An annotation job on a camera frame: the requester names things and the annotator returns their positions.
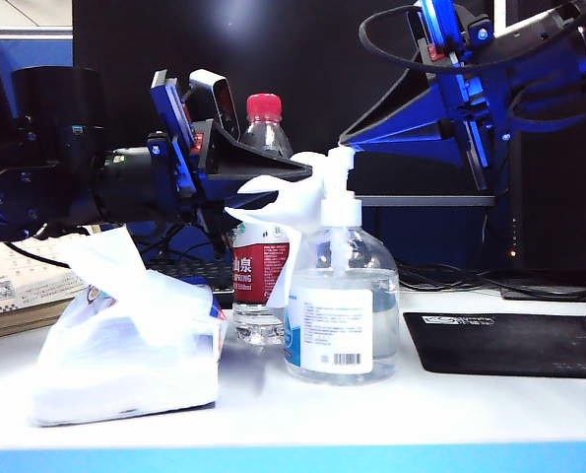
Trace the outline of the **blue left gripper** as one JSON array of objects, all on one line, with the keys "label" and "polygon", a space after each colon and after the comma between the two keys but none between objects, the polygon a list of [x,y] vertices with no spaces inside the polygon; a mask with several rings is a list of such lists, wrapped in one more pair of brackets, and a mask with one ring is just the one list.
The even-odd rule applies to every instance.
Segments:
[{"label": "blue left gripper", "polygon": [[[204,196],[198,177],[189,165],[192,147],[196,144],[192,124],[184,111],[176,78],[167,76],[167,70],[154,73],[150,94],[164,129],[169,162],[176,194],[178,215],[185,223],[198,225],[217,256],[224,255],[224,239],[207,223],[202,209]],[[214,120],[207,120],[206,175],[223,178],[251,178],[271,175],[279,178],[306,178],[312,175],[309,165],[255,150],[235,140]],[[240,193],[245,181],[207,180],[205,198],[224,207],[256,210],[273,203],[277,191],[249,191]]]}]

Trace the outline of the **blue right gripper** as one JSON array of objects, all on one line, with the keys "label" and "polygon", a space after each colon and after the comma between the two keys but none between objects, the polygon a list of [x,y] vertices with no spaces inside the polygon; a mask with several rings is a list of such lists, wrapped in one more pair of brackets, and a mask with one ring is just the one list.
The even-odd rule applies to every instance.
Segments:
[{"label": "blue right gripper", "polygon": [[[493,21],[451,1],[419,1],[417,6],[422,63],[458,72],[408,70],[341,134],[340,142],[360,152],[466,165],[478,190],[499,191],[505,159],[495,155],[490,100],[482,77],[467,71],[476,53],[493,42]],[[451,139],[441,140],[444,129]]]}]

